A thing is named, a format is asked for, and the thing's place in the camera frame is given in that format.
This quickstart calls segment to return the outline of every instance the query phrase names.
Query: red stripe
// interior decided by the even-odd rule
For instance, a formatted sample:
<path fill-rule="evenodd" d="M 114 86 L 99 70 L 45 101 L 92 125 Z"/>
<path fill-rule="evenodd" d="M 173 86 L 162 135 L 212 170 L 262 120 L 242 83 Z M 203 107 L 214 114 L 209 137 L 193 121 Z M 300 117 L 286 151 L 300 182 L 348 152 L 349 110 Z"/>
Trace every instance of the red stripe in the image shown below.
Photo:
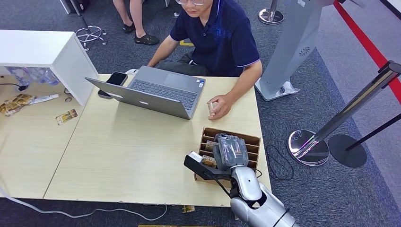
<path fill-rule="evenodd" d="M 367 37 L 367 35 L 358 27 L 355 21 L 351 18 L 351 16 L 345 11 L 345 9 L 341 6 L 338 1 L 334 1 L 334 6 L 344 19 L 345 23 L 347 23 L 348 27 L 357 37 L 357 39 L 361 42 L 362 46 L 365 48 L 367 53 L 376 63 L 376 65 L 381 68 L 384 64 L 386 64 L 387 59 L 383 56 L 382 53 L 375 47 L 373 42 Z M 391 81 L 390 89 L 394 93 L 395 97 L 401 104 L 401 83 L 398 78 L 395 78 Z"/>

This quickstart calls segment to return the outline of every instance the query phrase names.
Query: man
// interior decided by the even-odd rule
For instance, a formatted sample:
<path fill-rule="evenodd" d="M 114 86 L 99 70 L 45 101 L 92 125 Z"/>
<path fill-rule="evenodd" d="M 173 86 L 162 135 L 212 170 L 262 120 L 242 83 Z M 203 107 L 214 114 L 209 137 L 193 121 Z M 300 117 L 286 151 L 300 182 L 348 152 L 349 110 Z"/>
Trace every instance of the man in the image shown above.
<path fill-rule="evenodd" d="M 176 0 L 183 10 L 170 35 L 160 44 L 148 66 L 192 76 L 238 77 L 234 87 L 208 103 L 215 120 L 225 116 L 231 106 L 262 74 L 262 63 L 251 33 L 251 25 L 234 0 Z M 162 61 L 189 38 L 193 53 L 179 61 Z"/>

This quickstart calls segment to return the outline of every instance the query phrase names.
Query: laptop keyboard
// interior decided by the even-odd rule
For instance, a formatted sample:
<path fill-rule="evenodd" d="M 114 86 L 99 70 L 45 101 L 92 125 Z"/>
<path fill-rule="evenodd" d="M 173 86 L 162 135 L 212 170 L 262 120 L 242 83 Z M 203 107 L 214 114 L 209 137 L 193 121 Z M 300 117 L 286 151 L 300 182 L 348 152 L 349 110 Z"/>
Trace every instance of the laptop keyboard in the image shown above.
<path fill-rule="evenodd" d="M 193 102 L 196 98 L 196 93 L 194 92 L 179 90 L 159 84 L 153 84 L 139 79 L 134 80 L 130 88 L 152 95 L 180 101 L 186 110 L 192 109 Z"/>

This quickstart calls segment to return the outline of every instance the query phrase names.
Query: eyeglasses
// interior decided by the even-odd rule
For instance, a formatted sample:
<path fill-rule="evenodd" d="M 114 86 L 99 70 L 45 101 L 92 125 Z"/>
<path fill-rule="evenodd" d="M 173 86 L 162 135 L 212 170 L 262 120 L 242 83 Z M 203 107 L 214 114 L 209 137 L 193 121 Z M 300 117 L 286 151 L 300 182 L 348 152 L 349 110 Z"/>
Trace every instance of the eyeglasses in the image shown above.
<path fill-rule="evenodd" d="M 175 0 L 175 1 L 180 5 L 186 5 L 188 3 L 188 0 Z M 201 6 L 205 3 L 205 0 L 190 0 L 190 1 L 195 6 Z"/>

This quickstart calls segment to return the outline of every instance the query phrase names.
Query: light wood tabletop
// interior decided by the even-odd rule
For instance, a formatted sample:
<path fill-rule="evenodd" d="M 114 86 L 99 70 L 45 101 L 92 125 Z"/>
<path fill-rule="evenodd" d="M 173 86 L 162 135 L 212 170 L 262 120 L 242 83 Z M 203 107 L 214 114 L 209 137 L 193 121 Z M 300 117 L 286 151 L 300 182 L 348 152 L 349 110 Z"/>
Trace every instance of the light wood tabletop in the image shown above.
<path fill-rule="evenodd" d="M 0 83 L 15 83 L 13 76 Z M 24 106 L 5 117 L 0 114 L 0 186 L 13 197 L 43 198 L 57 165 L 74 132 L 83 106 L 74 99 L 65 102 L 63 85 L 32 85 L 23 94 L 60 97 Z M 0 86 L 0 102 L 21 94 L 16 86 Z M 74 109 L 78 117 L 57 125 L 55 117 Z"/>
<path fill-rule="evenodd" d="M 44 198 L 229 206 L 219 186 L 196 182 L 183 162 L 186 154 L 199 150 L 203 127 L 262 137 L 254 89 L 227 116 L 208 120 L 206 102 L 236 81 L 206 78 L 190 121 L 100 98 L 95 88 Z M 263 147 L 261 143 L 259 180 L 270 189 Z"/>

